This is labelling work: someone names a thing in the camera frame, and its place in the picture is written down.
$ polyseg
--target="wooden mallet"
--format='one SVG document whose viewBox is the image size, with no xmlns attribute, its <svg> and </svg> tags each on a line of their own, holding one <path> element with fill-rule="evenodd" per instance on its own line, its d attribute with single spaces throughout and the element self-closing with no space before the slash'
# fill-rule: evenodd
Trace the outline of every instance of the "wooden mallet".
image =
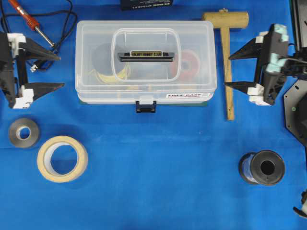
<svg viewBox="0 0 307 230">
<path fill-rule="evenodd" d="M 224 61 L 224 82 L 232 82 L 231 62 L 228 59 L 230 56 L 230 28 L 245 28 L 248 25 L 249 17 L 247 12 L 228 12 L 223 8 L 219 12 L 204 13 L 202 19 L 212 22 L 214 28 L 221 29 L 221 41 L 223 48 Z M 232 88 L 226 86 L 226 106 L 227 119 L 234 120 L 234 102 Z"/>
</svg>

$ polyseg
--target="red soldering iron handle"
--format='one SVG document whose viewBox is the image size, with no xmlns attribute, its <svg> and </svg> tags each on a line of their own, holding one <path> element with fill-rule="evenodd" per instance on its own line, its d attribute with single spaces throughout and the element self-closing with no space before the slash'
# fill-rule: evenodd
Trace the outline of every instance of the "red soldering iron handle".
<svg viewBox="0 0 307 230">
<path fill-rule="evenodd" d="M 17 10 L 17 12 L 24 18 L 27 22 L 27 25 L 31 30 L 35 30 L 35 27 L 39 27 L 39 22 L 31 17 L 20 5 L 20 3 L 16 0 L 8 0 L 9 3 Z"/>
</svg>

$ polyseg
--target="solder wire spool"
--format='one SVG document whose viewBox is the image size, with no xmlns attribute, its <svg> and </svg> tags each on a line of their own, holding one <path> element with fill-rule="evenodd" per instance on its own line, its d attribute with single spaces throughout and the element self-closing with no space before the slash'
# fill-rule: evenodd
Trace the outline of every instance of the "solder wire spool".
<svg viewBox="0 0 307 230">
<path fill-rule="evenodd" d="M 275 185 L 282 180 L 285 165 L 276 152 L 263 150 L 244 155 L 239 162 L 239 173 L 249 184 Z"/>
<path fill-rule="evenodd" d="M 119 46 L 115 47 L 115 53 L 119 53 L 123 49 Z M 128 62 L 120 62 L 116 60 L 116 74 L 113 75 L 111 67 L 111 44 L 102 44 L 98 46 L 92 53 L 92 64 L 94 69 L 90 71 L 90 74 L 95 74 L 99 81 L 106 84 L 116 83 L 120 79 L 126 79 L 130 76 L 130 65 Z"/>
<path fill-rule="evenodd" d="M 70 145 L 77 153 L 77 163 L 67 174 L 57 173 L 51 165 L 51 157 L 60 146 Z M 77 179 L 87 167 L 88 156 L 85 147 L 77 140 L 67 136 L 57 136 L 46 141 L 37 155 L 37 166 L 43 177 L 56 183 L 65 183 Z"/>
</svg>

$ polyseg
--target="case label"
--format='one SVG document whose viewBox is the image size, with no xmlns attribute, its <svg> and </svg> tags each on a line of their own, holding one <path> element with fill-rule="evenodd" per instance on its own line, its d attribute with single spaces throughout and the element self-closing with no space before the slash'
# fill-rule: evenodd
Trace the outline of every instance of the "case label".
<svg viewBox="0 0 307 230">
<path fill-rule="evenodd" d="M 162 57 L 162 51 L 131 51 L 133 57 Z"/>
<path fill-rule="evenodd" d="M 136 10 L 158 6 L 170 6 L 173 0 L 120 0 L 120 7 L 124 10 Z"/>
<path fill-rule="evenodd" d="M 201 92 L 201 93 L 170 93 L 166 95 L 166 98 L 197 98 L 197 97 L 209 97 L 210 93 Z"/>
</svg>

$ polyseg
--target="black box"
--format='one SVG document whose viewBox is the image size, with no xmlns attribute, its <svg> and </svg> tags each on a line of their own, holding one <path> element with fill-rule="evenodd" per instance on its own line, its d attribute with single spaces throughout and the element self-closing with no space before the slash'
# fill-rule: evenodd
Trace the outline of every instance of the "black box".
<svg viewBox="0 0 307 230">
<path fill-rule="evenodd" d="M 170 6 L 172 4 L 173 0 L 120 0 L 120 7 L 123 11 Z"/>
</svg>

